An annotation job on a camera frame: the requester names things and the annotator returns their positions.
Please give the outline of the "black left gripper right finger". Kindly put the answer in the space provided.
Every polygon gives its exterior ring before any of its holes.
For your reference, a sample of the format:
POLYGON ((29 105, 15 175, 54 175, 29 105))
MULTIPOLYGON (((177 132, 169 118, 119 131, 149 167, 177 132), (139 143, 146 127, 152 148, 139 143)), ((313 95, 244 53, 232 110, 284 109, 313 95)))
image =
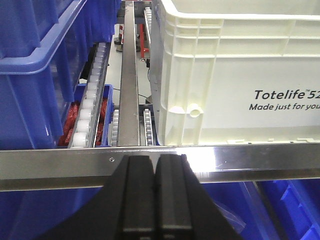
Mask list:
POLYGON ((240 240, 185 155, 162 154, 155 171, 159 240, 240 240))

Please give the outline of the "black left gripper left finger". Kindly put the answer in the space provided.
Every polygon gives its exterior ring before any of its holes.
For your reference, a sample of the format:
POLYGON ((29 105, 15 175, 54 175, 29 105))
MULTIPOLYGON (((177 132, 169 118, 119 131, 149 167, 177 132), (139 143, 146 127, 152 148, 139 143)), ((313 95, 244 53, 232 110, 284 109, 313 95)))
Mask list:
POLYGON ((37 239, 156 239, 154 170, 150 158, 124 156, 91 200, 37 239))

